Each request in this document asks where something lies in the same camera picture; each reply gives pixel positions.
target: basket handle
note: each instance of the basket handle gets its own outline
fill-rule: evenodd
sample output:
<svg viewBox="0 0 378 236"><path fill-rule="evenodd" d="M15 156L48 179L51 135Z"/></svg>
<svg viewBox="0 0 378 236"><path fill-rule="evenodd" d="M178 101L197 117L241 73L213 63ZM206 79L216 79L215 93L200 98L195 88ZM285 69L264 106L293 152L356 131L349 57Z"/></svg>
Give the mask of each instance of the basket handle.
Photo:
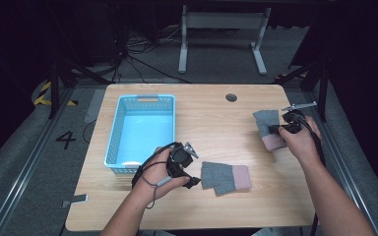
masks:
<svg viewBox="0 0 378 236"><path fill-rule="evenodd" d="M156 94L137 94L138 102L158 102Z"/></svg>

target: wooden table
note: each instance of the wooden table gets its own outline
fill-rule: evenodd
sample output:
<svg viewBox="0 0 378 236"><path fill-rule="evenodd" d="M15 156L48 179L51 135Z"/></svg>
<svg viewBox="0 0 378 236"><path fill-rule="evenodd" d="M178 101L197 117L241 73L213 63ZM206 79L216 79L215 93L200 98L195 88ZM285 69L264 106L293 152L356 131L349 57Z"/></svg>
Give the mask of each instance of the wooden table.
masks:
<svg viewBox="0 0 378 236"><path fill-rule="evenodd" d="M252 189L221 197L214 189L178 188L147 209L141 229L194 229L311 225L314 207L302 169L287 148L269 152L253 112L289 106L280 86L113 85L99 111L66 227L101 230L131 190L103 164L117 99L122 94L170 93L176 97L176 140L191 142L200 159L185 169L201 176L202 161L248 165ZM225 96L233 93L235 102Z"/></svg>

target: blue plastic basket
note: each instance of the blue plastic basket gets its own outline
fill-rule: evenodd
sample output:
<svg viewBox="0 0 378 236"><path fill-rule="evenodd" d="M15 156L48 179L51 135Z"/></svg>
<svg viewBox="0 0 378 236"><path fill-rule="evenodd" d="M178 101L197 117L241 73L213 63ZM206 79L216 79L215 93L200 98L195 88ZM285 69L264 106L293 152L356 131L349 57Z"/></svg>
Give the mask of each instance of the blue plastic basket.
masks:
<svg viewBox="0 0 378 236"><path fill-rule="evenodd" d="M122 95L116 106L105 166L115 174L134 174L157 147L174 142L174 134L174 95Z"/></svg>

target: dark background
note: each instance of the dark background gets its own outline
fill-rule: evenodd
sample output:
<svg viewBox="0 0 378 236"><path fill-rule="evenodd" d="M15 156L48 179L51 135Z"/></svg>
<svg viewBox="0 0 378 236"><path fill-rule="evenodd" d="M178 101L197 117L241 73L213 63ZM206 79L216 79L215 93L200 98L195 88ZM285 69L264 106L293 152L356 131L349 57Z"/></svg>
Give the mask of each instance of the dark background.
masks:
<svg viewBox="0 0 378 236"><path fill-rule="evenodd" d="M156 41L159 30L178 24L175 8L0 0L0 147L33 111L32 92L55 56L85 66L110 62L129 29ZM269 27L309 25L292 65L327 61L330 81L378 176L378 1L326 10L276 7L269 21Z"/></svg>

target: gray floor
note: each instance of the gray floor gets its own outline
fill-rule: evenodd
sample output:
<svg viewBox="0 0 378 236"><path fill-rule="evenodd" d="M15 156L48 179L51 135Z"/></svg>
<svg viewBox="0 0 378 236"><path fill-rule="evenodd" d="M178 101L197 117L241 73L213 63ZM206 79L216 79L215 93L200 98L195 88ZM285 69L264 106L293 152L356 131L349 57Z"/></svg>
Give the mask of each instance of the gray floor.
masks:
<svg viewBox="0 0 378 236"><path fill-rule="evenodd" d="M169 76L138 61L128 59L129 62L123 61L119 67L121 79L118 83L144 83L144 81L146 83L178 83L178 80L171 78L178 77L193 84L266 84L272 82L276 75L289 72L287 65L305 33L306 29L268 29L266 31L261 52L268 69L267 76L258 74L249 49L249 42L254 41L254 32L204 30L190 33L185 75L177 73L180 44L179 37L176 37L175 40L151 52L132 54ZM111 80L112 76L109 74L105 77ZM294 103L306 101L304 94L297 88L298 82L300 80L295 80L285 86L289 100ZM64 107L57 122L53 123L47 120L49 106L37 106L34 113L1 148L0 209L7 203L6 198L11 188L14 185L17 186L17 177L22 172L25 163L31 160L31 153L36 150L34 149L36 141L43 138L43 131L49 123L53 125L51 133L42 145L42 152L39 153L35 162L31 178L25 179L27 186L18 195L19 200L8 205L11 206L11 210L5 215L7 220L0 227L1 235L59 234L68 213L68 209L60 207L60 204L63 200L69 200L74 194L88 149L87 141L92 138L95 124L92 121L98 109L97 102L92 103L92 101L98 94L103 94L104 88L90 80L79 80L71 97L68 97L71 100L78 100L78 105ZM35 97L36 92L31 95L32 99ZM355 139L347 117L331 87L329 87L327 99L327 119L325 126L332 133L346 168L378 229L378 180ZM56 142L56 139L67 132L72 132L72 139L76 140L70 142L64 149L65 143ZM342 183L329 147L324 145L324 150L327 155L328 169ZM304 235L308 235L309 227L303 229ZM64 230L62 234L97 235L98 232ZM256 235L300 234L299 229L294 227L265 229L257 232Z"/></svg>

